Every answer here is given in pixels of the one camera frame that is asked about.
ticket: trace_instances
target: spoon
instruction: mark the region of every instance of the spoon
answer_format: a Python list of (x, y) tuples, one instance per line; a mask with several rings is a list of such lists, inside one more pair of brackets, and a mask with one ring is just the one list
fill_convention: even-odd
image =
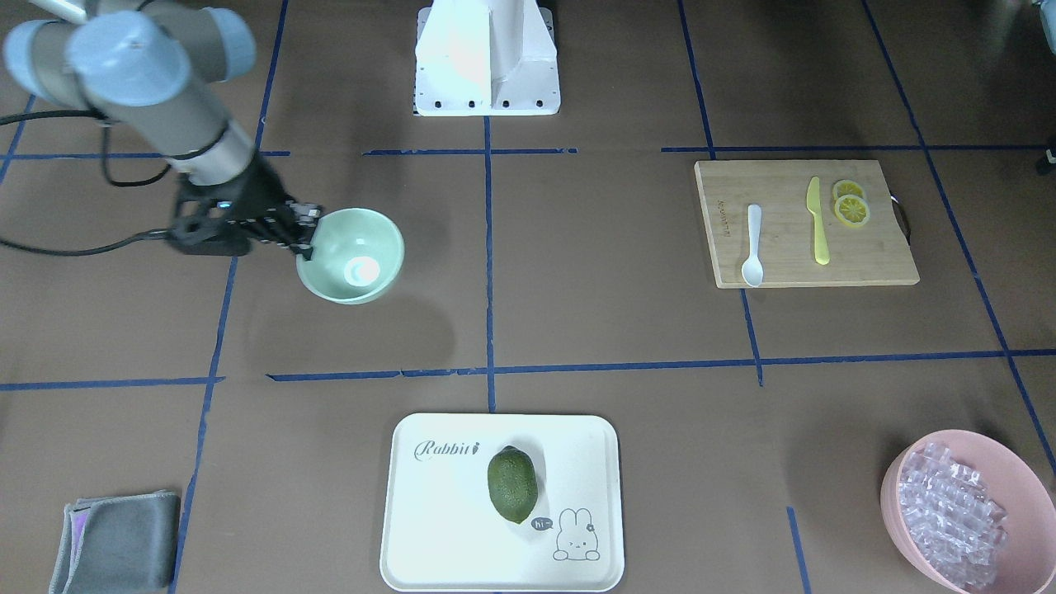
[(762, 262), (759, 261), (759, 225), (762, 223), (762, 208), (758, 204), (748, 206), (748, 260), (740, 266), (740, 276), (749, 286), (762, 284)]

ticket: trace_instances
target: white tray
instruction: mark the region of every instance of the white tray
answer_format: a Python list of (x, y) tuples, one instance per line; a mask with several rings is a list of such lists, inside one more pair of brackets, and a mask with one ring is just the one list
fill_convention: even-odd
[[(488, 463), (508, 445), (540, 485), (522, 524), (488, 497)], [(381, 577), (400, 592), (604, 592), (623, 577), (622, 514), (604, 419), (412, 414), (393, 432)]]

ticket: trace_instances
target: yellow knife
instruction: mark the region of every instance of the yellow knife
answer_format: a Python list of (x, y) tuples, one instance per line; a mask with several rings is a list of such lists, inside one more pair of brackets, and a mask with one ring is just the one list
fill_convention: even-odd
[(824, 266), (829, 263), (829, 242), (825, 240), (825, 225), (822, 223), (821, 185), (816, 175), (810, 179), (810, 185), (807, 186), (807, 210), (814, 216), (814, 260)]

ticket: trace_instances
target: wooden cutting board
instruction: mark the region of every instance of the wooden cutting board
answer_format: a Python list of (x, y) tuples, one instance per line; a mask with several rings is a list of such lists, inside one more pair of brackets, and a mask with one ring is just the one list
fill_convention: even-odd
[[(891, 192), (876, 161), (700, 161), (694, 168), (708, 244), (719, 289), (748, 289), (748, 205), (762, 207), (761, 287), (917, 284), (920, 275), (894, 218)], [(821, 179), (822, 220), (831, 260), (814, 261), (814, 224), (807, 185)], [(852, 228), (833, 214), (832, 185), (862, 185), (870, 219)]]

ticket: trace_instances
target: yellow lemon slice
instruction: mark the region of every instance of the yellow lemon slice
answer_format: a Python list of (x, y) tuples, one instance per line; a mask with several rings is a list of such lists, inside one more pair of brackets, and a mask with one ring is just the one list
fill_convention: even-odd
[(840, 180), (832, 184), (832, 200), (840, 200), (840, 197), (848, 194), (856, 196), (863, 201), (866, 200), (865, 188), (854, 180)]
[(861, 227), (869, 222), (869, 204), (851, 193), (837, 198), (833, 211), (836, 219), (848, 227)]

